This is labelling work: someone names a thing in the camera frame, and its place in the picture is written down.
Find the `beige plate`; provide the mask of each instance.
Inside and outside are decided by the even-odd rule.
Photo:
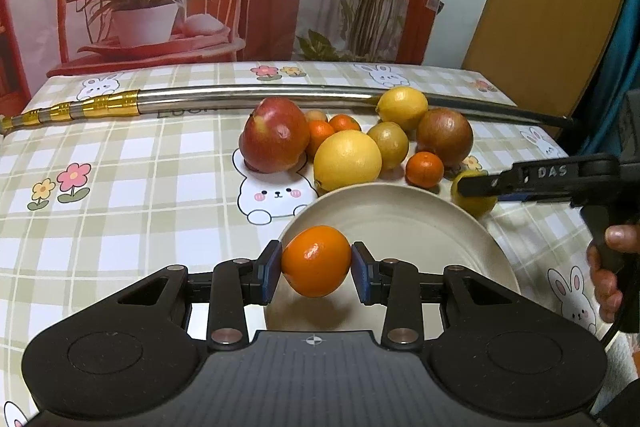
[[[462,264],[520,292],[494,238],[466,212],[419,188],[373,183],[330,192],[298,214],[280,240],[288,245],[316,225],[340,230],[350,243],[362,241],[376,260],[396,257],[426,273],[442,273],[445,266]],[[372,330],[380,341],[385,309],[361,304],[350,274],[335,292],[322,298],[300,296],[280,277],[265,320],[271,330]],[[438,306],[422,305],[422,315],[426,338],[442,333]]]

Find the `human hand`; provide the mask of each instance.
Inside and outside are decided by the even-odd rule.
[[[625,253],[640,253],[640,226],[616,225],[605,233],[605,242],[609,248]],[[587,261],[590,266],[591,282],[595,288],[595,297],[600,304],[600,317],[612,323],[620,303],[622,292],[618,289],[618,278],[602,267],[600,253],[591,243],[587,248]]]

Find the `plate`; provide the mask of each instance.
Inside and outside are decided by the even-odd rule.
[[[167,42],[159,44],[145,44],[125,48],[120,45],[117,37],[105,39],[98,44],[91,44],[78,48],[78,52],[94,52],[109,60],[142,60],[143,58],[159,57],[175,53],[191,52],[202,48],[209,48],[229,42],[229,28],[222,28],[213,35],[199,35],[185,37],[182,34],[171,35]]]
[[[513,269],[494,238],[473,217],[429,191],[405,185],[372,183],[341,188],[317,199],[282,232],[283,245],[303,230],[328,225],[351,244],[362,241],[373,258],[395,257],[426,273],[462,264],[520,293]],[[380,341],[386,307],[365,306],[351,274],[330,295],[307,298],[280,277],[265,308],[270,330],[372,330]],[[425,338],[442,333],[439,306],[422,305]]]

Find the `green-yellow fruit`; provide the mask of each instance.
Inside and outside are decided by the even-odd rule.
[[[378,100],[376,112],[380,120],[395,122],[404,131],[412,131],[429,108],[427,97],[417,89],[398,86],[389,89]]]
[[[495,196],[488,196],[485,198],[467,198],[465,196],[460,195],[458,192],[458,182],[462,178],[466,178],[469,176],[486,176],[487,173],[484,171],[462,171],[460,174],[456,176],[451,184],[451,201],[455,203],[457,206],[465,210],[476,219],[478,217],[484,216],[491,212],[494,209],[495,203],[498,202],[498,198]]]
[[[397,123],[379,123],[369,129],[367,135],[380,149],[383,171],[398,167],[409,152],[409,139]]]
[[[374,181],[382,169],[382,155],[366,134],[345,130],[324,140],[314,158],[314,178],[321,190]]]

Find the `plaid pattern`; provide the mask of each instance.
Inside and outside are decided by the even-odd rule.
[[[381,87],[375,71],[366,73],[350,64],[267,65],[278,68],[278,74],[262,76],[260,81]],[[92,94],[256,83],[258,75],[251,69],[257,66],[201,64],[126,72],[107,79],[107,75],[54,77],[29,108],[76,100],[95,86],[102,90]],[[427,92],[512,103],[477,73],[392,68],[395,82]],[[260,204],[252,207],[257,204],[252,190],[262,182],[245,181],[234,167],[234,150],[247,115],[248,111],[168,113],[21,130],[4,138],[0,144],[0,403],[12,400],[25,413],[35,412],[20,375],[20,359],[39,331],[161,267],[178,263],[190,271],[211,270],[234,257],[257,257],[268,240],[280,235],[292,216],[271,219],[269,213],[291,214],[295,202],[275,210],[269,206],[267,211]],[[374,116],[357,118],[365,130],[376,123]],[[531,139],[532,130],[524,126],[478,122],[472,126],[476,137],[472,155],[490,172],[509,168],[514,161],[562,154],[540,129],[536,131],[542,140]],[[77,176],[69,178],[72,164],[91,165],[84,185]],[[67,187],[60,180],[65,176],[76,186],[63,192]],[[312,176],[312,167],[306,165],[300,175],[266,182],[266,188],[295,184],[303,202],[316,197]],[[34,200],[34,185],[46,178],[55,188],[48,199]],[[443,182],[443,198],[449,197],[448,184]],[[248,203],[243,202],[243,190]],[[38,209],[29,210],[29,203]],[[250,222],[268,220],[263,225]],[[576,211],[563,204],[502,203],[484,224],[510,260],[524,295],[560,311],[547,271],[555,268],[568,279],[572,267],[578,266],[585,274],[585,293],[593,301],[584,256],[590,234]],[[260,327],[259,311],[251,313],[254,328]],[[194,312],[190,331],[201,331],[203,322],[206,316]]]

